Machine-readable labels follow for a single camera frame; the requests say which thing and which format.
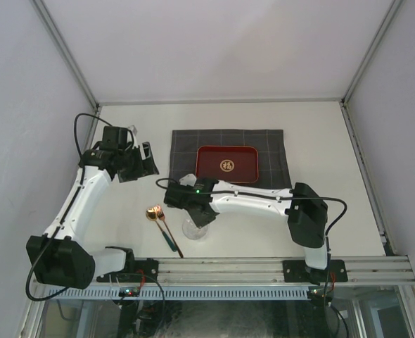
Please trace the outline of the grey checked cloth napkin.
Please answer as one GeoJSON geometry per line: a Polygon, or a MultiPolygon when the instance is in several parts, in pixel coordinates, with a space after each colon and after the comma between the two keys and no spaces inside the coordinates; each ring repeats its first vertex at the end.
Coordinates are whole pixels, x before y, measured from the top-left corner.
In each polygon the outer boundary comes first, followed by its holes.
{"type": "Polygon", "coordinates": [[[292,186],[283,130],[175,130],[169,177],[187,174],[263,189],[292,186]]]}

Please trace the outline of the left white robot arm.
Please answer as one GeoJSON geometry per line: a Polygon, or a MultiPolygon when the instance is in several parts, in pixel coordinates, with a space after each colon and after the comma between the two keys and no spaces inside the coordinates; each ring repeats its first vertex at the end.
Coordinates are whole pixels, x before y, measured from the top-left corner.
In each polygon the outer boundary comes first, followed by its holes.
{"type": "Polygon", "coordinates": [[[89,149],[82,155],[77,179],[54,221],[26,244],[30,276],[42,284],[85,289],[92,280],[112,273],[127,282],[136,274],[131,249],[107,246],[90,252],[84,238],[91,217],[113,180],[130,182],[159,173],[151,146],[89,149]]]}

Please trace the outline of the red rectangular tray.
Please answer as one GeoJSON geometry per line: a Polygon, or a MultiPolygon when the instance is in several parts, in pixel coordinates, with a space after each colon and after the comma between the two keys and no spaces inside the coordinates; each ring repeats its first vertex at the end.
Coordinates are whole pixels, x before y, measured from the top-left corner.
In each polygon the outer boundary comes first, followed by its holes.
{"type": "Polygon", "coordinates": [[[196,177],[236,184],[259,179],[258,152],[251,146],[202,146],[196,159],[196,177]]]}

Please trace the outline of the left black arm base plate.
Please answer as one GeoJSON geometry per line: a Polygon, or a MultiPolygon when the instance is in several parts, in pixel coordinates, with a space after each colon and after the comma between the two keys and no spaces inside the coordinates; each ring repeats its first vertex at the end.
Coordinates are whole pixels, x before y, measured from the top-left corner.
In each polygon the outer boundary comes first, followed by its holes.
{"type": "Polygon", "coordinates": [[[105,274],[96,278],[101,283],[140,283],[143,279],[146,282],[154,283],[158,278],[159,261],[151,258],[137,260],[132,268],[125,268],[119,272],[105,274]]]}

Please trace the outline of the rose gold fork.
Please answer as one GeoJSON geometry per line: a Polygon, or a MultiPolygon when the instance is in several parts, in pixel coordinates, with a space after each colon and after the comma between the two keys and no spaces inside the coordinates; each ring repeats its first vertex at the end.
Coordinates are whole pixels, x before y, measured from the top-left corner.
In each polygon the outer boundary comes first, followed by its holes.
{"type": "Polygon", "coordinates": [[[170,230],[170,227],[168,226],[168,224],[166,222],[165,213],[164,213],[162,207],[157,205],[155,207],[155,209],[156,209],[156,212],[157,212],[158,219],[163,222],[163,224],[164,224],[164,226],[165,226],[165,228],[168,232],[168,235],[170,236],[170,239],[172,240],[173,246],[175,247],[175,249],[177,250],[177,253],[179,254],[179,257],[184,258],[182,250],[179,248],[179,245],[177,244],[177,242],[176,242],[176,240],[175,240],[175,238],[174,238],[174,236],[173,236],[173,234],[170,230]]]}

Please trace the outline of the gold spoon green handle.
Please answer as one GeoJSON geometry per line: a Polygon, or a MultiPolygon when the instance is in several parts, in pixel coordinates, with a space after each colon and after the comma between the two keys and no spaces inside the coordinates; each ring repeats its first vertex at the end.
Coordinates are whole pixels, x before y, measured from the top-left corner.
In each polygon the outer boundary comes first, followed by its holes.
{"type": "Polygon", "coordinates": [[[159,228],[162,236],[164,237],[165,241],[167,242],[167,245],[169,246],[169,248],[173,252],[177,252],[177,248],[174,245],[174,242],[170,239],[169,235],[163,230],[160,223],[158,222],[158,215],[157,215],[156,210],[154,208],[148,208],[146,210],[146,217],[158,226],[158,228],[159,228]]]}

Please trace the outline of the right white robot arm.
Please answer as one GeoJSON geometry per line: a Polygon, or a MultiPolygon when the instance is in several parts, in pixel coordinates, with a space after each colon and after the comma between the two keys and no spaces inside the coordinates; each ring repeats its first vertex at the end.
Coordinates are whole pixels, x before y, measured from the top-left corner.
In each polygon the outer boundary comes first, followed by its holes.
{"type": "Polygon", "coordinates": [[[273,218],[287,225],[292,241],[303,248],[307,276],[320,281],[329,275],[325,235],[328,206],[308,185],[260,189],[199,179],[186,188],[189,192],[183,198],[183,209],[194,225],[209,225],[223,213],[273,218]]]}

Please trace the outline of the clear glass cup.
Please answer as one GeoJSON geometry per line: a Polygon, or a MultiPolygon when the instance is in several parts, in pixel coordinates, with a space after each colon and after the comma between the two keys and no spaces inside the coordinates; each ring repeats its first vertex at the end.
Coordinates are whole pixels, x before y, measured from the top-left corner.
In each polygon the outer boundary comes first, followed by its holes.
{"type": "Polygon", "coordinates": [[[190,240],[202,239],[208,233],[209,227],[197,227],[192,219],[187,218],[182,223],[182,232],[190,240]]]}

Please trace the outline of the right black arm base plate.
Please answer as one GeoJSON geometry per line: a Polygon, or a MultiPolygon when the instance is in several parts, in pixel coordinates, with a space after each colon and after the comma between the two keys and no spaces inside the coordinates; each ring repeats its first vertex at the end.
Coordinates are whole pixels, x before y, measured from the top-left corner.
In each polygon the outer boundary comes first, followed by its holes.
{"type": "Polygon", "coordinates": [[[326,281],[326,274],[329,273],[328,280],[336,282],[347,282],[348,276],[343,260],[332,260],[327,268],[320,270],[310,268],[304,260],[284,260],[282,261],[284,281],[289,283],[310,283],[320,285],[326,281]]]}

